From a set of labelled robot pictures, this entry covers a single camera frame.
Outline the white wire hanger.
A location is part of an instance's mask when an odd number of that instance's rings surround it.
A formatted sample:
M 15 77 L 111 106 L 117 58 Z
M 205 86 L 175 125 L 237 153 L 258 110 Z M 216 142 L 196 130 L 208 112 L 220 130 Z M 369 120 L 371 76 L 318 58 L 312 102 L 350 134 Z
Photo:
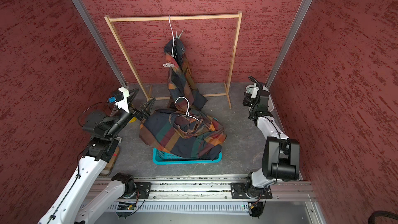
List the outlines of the white wire hanger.
M 174 54 L 174 48 L 175 48 L 175 35 L 174 35 L 174 30 L 172 27 L 172 23 L 171 23 L 171 16 L 168 16 L 168 20 L 169 20 L 169 27 L 171 30 L 171 35 L 172 35 L 172 51 L 171 51 L 171 57 L 174 58 L 175 54 Z
M 189 120 L 190 122 L 195 121 L 196 123 L 200 122 L 198 118 L 200 115 L 199 110 L 191 107 L 189 100 L 184 97 L 178 97 L 174 102 L 179 114 L 176 115 L 177 118 L 182 118 L 184 120 Z

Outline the plaid shirt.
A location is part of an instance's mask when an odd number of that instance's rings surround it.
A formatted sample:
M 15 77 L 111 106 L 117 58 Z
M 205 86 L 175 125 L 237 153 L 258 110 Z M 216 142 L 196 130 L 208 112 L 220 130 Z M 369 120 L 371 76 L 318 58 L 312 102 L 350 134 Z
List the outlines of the plaid shirt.
M 166 63 L 172 63 L 175 67 L 169 68 L 167 83 L 171 99 L 167 106 L 177 110 L 174 102 L 178 97 L 184 96 L 189 100 L 192 108 L 202 110 L 207 103 L 207 98 L 199 92 L 193 81 L 185 54 L 186 48 L 180 39 L 175 38 L 174 58 L 171 57 L 171 51 L 172 41 L 169 41 L 164 47 L 165 59 Z
M 224 127 L 211 116 L 191 110 L 191 117 L 171 109 L 156 110 L 140 126 L 148 146 L 188 160 L 215 160 L 227 139 Z

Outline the white clothespin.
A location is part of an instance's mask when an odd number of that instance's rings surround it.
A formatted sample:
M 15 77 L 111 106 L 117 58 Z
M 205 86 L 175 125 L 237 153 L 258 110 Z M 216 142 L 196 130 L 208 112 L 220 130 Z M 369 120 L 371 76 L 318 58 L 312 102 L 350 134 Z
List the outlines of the white clothespin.
M 175 67 L 175 65 L 172 63 L 164 63 L 163 66 L 164 67 Z

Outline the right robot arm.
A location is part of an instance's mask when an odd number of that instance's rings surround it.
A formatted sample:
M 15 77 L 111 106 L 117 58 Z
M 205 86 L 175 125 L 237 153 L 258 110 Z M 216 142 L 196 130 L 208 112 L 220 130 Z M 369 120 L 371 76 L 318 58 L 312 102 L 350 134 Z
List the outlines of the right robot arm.
M 267 188 L 281 181 L 298 180 L 300 177 L 300 145 L 289 138 L 277 124 L 271 93 L 265 84 L 252 76 L 253 82 L 246 87 L 243 105 L 248 107 L 248 119 L 265 137 L 261 168 L 248 174 L 245 183 L 246 194 L 259 197 Z

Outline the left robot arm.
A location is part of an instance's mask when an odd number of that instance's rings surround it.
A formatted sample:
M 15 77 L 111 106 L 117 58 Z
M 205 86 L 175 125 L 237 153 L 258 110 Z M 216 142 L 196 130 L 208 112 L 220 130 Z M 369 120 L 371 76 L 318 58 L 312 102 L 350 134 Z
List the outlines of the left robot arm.
M 77 168 L 54 204 L 39 220 L 41 224 L 93 224 L 118 199 L 132 200 L 149 197 L 150 183 L 138 186 L 132 175 L 117 173 L 106 188 L 82 207 L 97 177 L 111 161 L 119 145 L 119 133 L 133 119 L 148 119 L 155 99 L 148 100 L 140 108 L 131 106 L 139 89 L 119 88 L 108 103 L 117 107 L 113 116 L 94 111 L 86 119 L 82 129 L 88 132 L 90 141 L 78 155 Z

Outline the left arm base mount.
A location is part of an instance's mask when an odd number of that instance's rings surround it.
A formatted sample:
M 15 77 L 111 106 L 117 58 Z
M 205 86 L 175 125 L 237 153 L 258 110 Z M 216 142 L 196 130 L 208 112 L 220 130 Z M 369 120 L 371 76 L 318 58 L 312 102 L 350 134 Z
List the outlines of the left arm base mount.
M 152 183 L 149 182 L 138 182 L 138 183 L 127 183 L 123 184 L 124 190 L 120 199 L 148 199 Z

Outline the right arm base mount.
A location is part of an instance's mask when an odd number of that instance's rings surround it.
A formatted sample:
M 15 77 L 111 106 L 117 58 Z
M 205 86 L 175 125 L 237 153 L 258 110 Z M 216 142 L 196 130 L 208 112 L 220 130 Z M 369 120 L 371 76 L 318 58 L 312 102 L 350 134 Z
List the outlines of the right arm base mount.
M 273 198 L 270 187 L 257 188 L 247 186 L 245 183 L 230 183 L 230 187 L 232 199 L 268 200 Z

